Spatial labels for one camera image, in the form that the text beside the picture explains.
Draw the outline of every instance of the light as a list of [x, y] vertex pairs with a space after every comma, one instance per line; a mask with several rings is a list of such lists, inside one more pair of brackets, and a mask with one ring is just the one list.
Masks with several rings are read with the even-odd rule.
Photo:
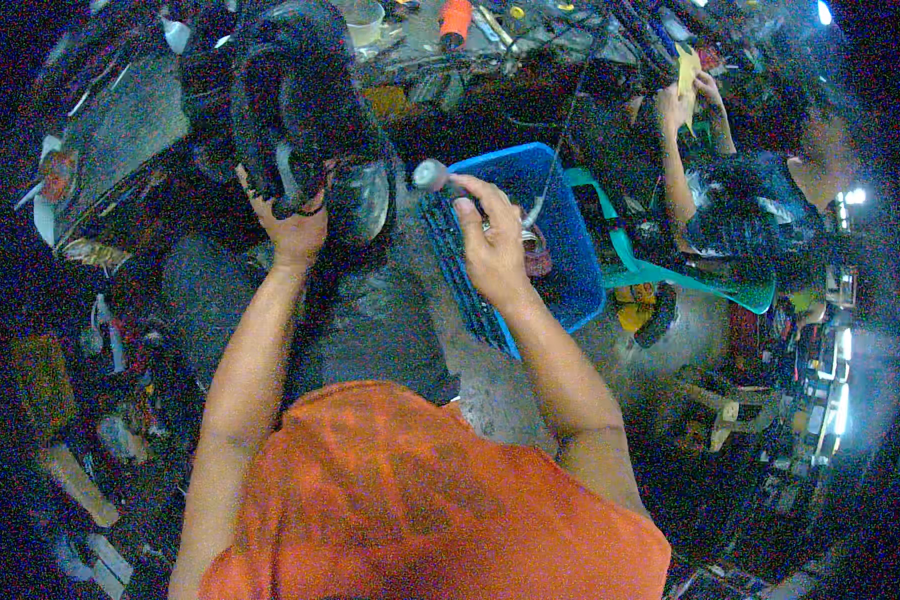
[[840, 337], [840, 345], [843, 348], [843, 360], [851, 360], [851, 356], [853, 354], [852, 350], [852, 342], [853, 341], [853, 333], [851, 329], [848, 327], [843, 330], [843, 334]]
[[840, 388], [840, 404], [837, 406], [837, 418], [833, 422], [833, 433], [838, 436], [847, 431], [847, 416], [851, 412], [851, 386], [844, 383]]
[[830, 14], [830, 6], [824, 0], [816, 0], [816, 11], [819, 13], [819, 22], [822, 25], [829, 25], [833, 22], [833, 15]]
[[863, 188], [858, 187], [852, 192], [846, 192], [843, 201], [848, 205], [862, 205], [867, 201], [867, 192]]

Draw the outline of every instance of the orange shirt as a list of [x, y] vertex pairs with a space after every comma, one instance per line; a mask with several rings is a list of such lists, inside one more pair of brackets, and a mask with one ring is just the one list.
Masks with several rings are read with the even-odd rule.
[[544, 452], [394, 383], [301, 397], [200, 598], [660, 598], [670, 544]]

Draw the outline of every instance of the hand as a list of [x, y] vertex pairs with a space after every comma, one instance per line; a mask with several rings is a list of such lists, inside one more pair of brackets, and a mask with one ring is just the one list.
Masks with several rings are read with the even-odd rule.
[[[253, 192], [243, 165], [237, 165], [237, 179], [250, 198], [250, 205], [257, 214], [261, 227], [273, 241], [273, 268], [305, 271], [311, 267], [327, 236], [327, 211], [321, 208], [311, 217], [290, 215], [286, 219], [277, 219], [274, 216], [274, 201], [266, 200]], [[323, 203], [324, 190], [320, 190], [315, 198], [303, 206], [303, 210], [321, 207]]]
[[656, 92], [656, 117], [664, 138], [676, 138], [690, 117], [690, 99], [679, 95], [676, 83]]
[[724, 108], [724, 98], [720, 95], [720, 87], [717, 86], [717, 79], [707, 72], [700, 71], [693, 80], [693, 87], [696, 93], [703, 96], [703, 103], [707, 106], [710, 114], [717, 116], [727, 114], [727, 109]]
[[470, 282], [504, 314], [536, 297], [537, 292], [524, 267], [520, 207], [511, 204], [507, 194], [496, 185], [477, 177], [451, 174], [450, 181], [480, 199], [483, 211], [490, 219], [490, 227], [484, 231], [484, 219], [473, 200], [454, 200], [456, 218], [463, 230]]

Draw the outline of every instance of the plastic container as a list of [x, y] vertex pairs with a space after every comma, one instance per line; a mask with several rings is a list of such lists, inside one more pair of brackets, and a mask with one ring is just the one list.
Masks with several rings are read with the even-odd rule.
[[[529, 210], [543, 190], [553, 157], [549, 147], [532, 143], [457, 162], [449, 171], [496, 184], [512, 201]], [[429, 194], [421, 199], [419, 211], [440, 270], [453, 290], [468, 330], [493, 348], [519, 359], [514, 336], [504, 319], [477, 293], [467, 277], [464, 239], [452, 198]], [[553, 173], [536, 224], [547, 238], [553, 269], [535, 280], [534, 286], [564, 330], [572, 333], [603, 312], [607, 297], [597, 254], [561, 168]]]
[[357, 0], [343, 11], [346, 29], [353, 46], [359, 48], [380, 40], [380, 26], [384, 22], [384, 7], [379, 2]]

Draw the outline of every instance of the seated worker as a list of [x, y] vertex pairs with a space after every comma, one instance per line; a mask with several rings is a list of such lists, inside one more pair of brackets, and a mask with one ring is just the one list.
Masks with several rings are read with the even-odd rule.
[[652, 100], [630, 102], [624, 112], [629, 123], [620, 115], [616, 123], [598, 124], [605, 134], [589, 150], [592, 160], [612, 186], [637, 202], [662, 196], [681, 252], [763, 259], [786, 290], [821, 280], [841, 245], [827, 234], [823, 215], [852, 181], [846, 122], [811, 107], [800, 140], [804, 156], [738, 152], [716, 80], [698, 73], [694, 88], [710, 120], [714, 155], [684, 164], [678, 130], [687, 121], [689, 99], [679, 97], [674, 84]]
[[484, 232], [474, 202], [455, 202], [470, 280], [519, 345], [556, 461], [479, 438], [456, 404], [370, 380], [373, 366], [278, 425], [327, 216], [277, 221], [251, 198], [274, 264], [207, 394], [170, 598], [660, 598], [670, 546], [641, 503], [620, 406], [528, 280], [518, 209], [494, 185], [454, 182], [489, 217]]

